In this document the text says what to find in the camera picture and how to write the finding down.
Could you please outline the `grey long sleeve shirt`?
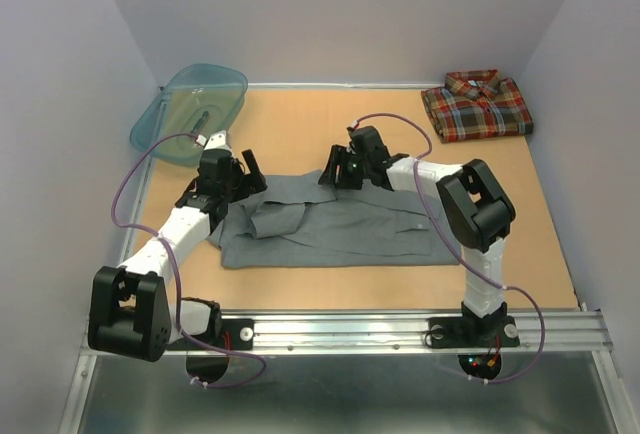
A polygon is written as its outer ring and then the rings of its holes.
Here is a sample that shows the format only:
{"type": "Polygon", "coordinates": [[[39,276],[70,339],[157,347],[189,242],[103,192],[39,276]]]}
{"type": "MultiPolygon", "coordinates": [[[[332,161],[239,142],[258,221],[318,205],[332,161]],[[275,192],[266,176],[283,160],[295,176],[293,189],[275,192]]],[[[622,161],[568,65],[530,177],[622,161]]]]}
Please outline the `grey long sleeve shirt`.
{"type": "Polygon", "coordinates": [[[365,182],[318,184],[319,172],[269,175],[267,189],[233,203],[208,241],[225,268],[455,265],[439,201],[365,182]]]}

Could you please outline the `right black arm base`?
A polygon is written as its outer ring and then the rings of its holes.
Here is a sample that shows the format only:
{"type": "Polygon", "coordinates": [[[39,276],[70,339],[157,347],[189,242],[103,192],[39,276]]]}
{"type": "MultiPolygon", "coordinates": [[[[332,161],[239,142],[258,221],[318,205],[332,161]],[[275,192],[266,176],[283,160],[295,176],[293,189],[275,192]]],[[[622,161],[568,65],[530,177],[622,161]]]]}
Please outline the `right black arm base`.
{"type": "Polygon", "coordinates": [[[478,317],[464,304],[461,314],[453,317],[430,317],[424,333],[425,345],[433,349],[519,347],[515,319],[502,302],[498,309],[478,317]]]}

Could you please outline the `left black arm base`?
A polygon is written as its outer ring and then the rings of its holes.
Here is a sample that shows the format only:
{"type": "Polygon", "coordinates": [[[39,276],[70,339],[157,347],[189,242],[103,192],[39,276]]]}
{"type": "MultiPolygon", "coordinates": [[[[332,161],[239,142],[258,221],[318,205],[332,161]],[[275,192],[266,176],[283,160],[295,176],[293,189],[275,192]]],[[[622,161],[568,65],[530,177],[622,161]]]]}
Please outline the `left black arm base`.
{"type": "Polygon", "coordinates": [[[251,318],[223,318],[218,334],[213,331],[195,335],[198,341],[232,351],[251,351],[253,349],[255,322],[251,318]]]}

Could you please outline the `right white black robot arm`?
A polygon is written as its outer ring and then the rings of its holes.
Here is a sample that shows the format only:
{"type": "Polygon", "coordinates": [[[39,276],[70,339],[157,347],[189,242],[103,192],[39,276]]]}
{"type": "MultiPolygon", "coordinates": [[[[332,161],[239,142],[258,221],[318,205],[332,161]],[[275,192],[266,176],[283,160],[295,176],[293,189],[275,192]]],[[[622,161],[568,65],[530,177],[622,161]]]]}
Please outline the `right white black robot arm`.
{"type": "Polygon", "coordinates": [[[492,314],[504,307],[505,240],[516,211],[488,164],[441,164],[408,154],[392,155],[376,128],[350,127],[350,142],[331,147],[319,183],[360,190],[364,182],[392,192],[412,192],[426,210],[428,198],[441,204],[448,232],[460,244],[452,254],[466,268],[460,320],[463,338],[482,344],[496,332],[492,314]]]}

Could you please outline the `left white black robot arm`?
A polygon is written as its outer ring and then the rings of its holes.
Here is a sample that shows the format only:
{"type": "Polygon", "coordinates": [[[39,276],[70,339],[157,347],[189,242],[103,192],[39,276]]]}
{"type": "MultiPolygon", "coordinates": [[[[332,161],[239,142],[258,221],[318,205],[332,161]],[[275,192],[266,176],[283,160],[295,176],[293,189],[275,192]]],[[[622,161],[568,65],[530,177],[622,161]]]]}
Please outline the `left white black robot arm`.
{"type": "Polygon", "coordinates": [[[93,279],[88,344],[97,351],[154,362],[187,336],[199,347],[229,346],[220,307],[179,297],[169,304],[167,285],[191,252],[218,227],[230,204],[267,188],[251,150],[235,158],[227,148],[203,151],[196,177],[176,201],[163,226],[117,267],[93,279]]]}

